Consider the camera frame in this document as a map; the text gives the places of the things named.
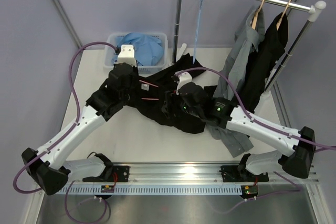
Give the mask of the blue wire hanger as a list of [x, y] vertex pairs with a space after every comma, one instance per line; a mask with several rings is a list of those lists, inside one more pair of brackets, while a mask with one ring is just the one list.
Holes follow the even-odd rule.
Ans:
[[198, 45], [198, 37], [199, 37], [199, 32], [200, 32], [199, 30], [200, 30], [200, 25], [201, 25], [201, 16], [202, 16], [203, 1], [204, 0], [199, 0], [199, 9], [198, 9], [196, 31], [195, 31], [194, 52], [193, 52], [193, 61], [192, 61], [192, 64], [195, 63], [196, 56], [197, 56], [197, 45]]

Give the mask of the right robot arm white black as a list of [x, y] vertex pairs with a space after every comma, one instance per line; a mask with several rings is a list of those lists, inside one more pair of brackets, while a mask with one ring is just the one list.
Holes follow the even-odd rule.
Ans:
[[263, 154], [245, 154], [237, 171], [242, 180], [279, 169], [296, 178], [308, 178], [316, 150], [313, 129], [305, 126], [298, 130], [274, 124], [227, 99], [210, 98], [201, 86], [192, 82], [165, 93], [162, 112], [171, 116], [175, 110], [211, 126], [251, 136], [274, 148]]

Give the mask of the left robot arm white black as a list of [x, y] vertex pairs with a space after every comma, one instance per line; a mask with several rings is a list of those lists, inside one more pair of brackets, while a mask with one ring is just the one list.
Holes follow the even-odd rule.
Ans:
[[113, 178], [113, 162], [98, 153], [69, 161], [68, 156], [97, 128], [108, 122], [130, 100], [139, 84], [136, 66], [118, 63], [86, 101], [78, 119], [37, 150], [22, 152], [25, 170], [47, 195], [59, 192], [68, 182], [106, 182]]

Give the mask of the pink wire hanger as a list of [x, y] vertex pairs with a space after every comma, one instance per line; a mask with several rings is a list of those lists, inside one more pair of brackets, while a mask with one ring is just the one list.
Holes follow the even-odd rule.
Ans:
[[[139, 82], [141, 84], [141, 89], [146, 91], [146, 92], [153, 91], [153, 88], [159, 88], [159, 86], [157, 86], [156, 84], [152, 84], [152, 83], [149, 83], [149, 82], [144, 81], [144, 80], [139, 80]], [[160, 100], [159, 98], [153, 98], [153, 97], [141, 98], [141, 99], [144, 100], [144, 101], [159, 101]]]

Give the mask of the light blue shirt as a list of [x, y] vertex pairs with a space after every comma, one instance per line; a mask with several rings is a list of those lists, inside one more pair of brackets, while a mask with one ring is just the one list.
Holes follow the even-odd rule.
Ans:
[[135, 59], [139, 66], [155, 66], [164, 55], [162, 41], [159, 38], [142, 33], [128, 33], [115, 39], [117, 47], [133, 45]]

